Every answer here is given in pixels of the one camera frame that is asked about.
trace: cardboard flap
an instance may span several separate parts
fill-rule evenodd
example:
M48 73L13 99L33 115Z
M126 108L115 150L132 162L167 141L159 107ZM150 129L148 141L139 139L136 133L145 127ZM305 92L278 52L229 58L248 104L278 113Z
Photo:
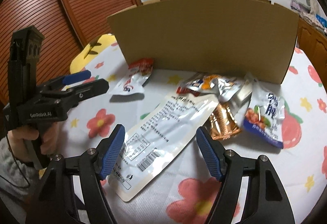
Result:
M281 84L299 15L266 0L161 0L108 17L128 64L244 76Z

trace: blue textured pad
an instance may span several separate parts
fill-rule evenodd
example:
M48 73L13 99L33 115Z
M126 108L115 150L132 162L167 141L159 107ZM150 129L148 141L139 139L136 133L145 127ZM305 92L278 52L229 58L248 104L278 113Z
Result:
M90 77L91 77L91 72L89 70L77 72L75 74L65 76L63 79L63 85L71 85L89 79Z
M99 174L100 179L104 180L110 173L116 163L117 157L122 149L125 140L125 127L121 126L116 137L112 141L102 160L102 170Z
M223 175L220 172L219 159L200 128L197 129L196 139L210 175L220 181Z

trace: hand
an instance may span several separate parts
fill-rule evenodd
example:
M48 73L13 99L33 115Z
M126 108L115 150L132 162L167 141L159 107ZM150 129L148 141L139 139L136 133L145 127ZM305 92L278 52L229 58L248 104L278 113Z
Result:
M58 142L59 124L53 123L52 126L42 136L41 153L50 155L56 150ZM31 162L28 151L23 139L35 140L39 137L39 131L25 125L8 132L10 147L14 156L22 162Z

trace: silver bolt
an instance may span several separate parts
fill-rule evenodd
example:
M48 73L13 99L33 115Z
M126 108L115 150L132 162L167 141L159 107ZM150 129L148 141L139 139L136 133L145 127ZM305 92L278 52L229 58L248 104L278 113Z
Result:
M266 155L261 155L261 156L260 156L260 159L261 159L262 161L267 161L267 160L268 160L268 157L267 157Z
M87 154L89 154L89 155L92 155L92 154L94 154L95 152L96 152L96 149L93 148L93 147L91 147L91 148L89 148L89 149L87 150Z
M226 154L227 154L227 156L232 157L232 156L235 155L235 152L233 150L231 150L231 149L228 149L228 150L226 150Z
M58 160L61 160L62 157L63 157L62 155L56 154L56 155L54 155L53 159L58 161Z

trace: cable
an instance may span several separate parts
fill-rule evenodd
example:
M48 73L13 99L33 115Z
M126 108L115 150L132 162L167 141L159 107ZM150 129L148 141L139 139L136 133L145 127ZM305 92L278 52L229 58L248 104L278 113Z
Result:
M4 179L7 183L9 183L9 184L11 184L12 186L14 186L15 188L19 188L19 189L28 189L28 188L31 186L31 183L28 181L28 179L26 178L26 176L24 175L24 173L22 172L20 166L19 166L18 163L17 163L17 160L16 160L16 158L15 158L15 156L14 156L14 153L13 153L13 151L12 151L12 149L11 149L11 146L10 146L10 143L9 143L8 131L7 131L6 127L4 128L4 132L6 133L6 139L7 139L7 142L8 142L8 147L9 147L9 151L10 151L10 153L11 153L11 156L12 156L12 158L14 159L14 162L15 162L15 164L17 165L17 167L18 167L18 169L19 169L21 175L23 176L23 178L24 178L25 181L27 182L27 185L26 185L26 186L18 186L18 185L14 184L14 183L11 183L9 180L7 180L6 178L4 178L3 176L0 175L0 177L1 177L2 179Z

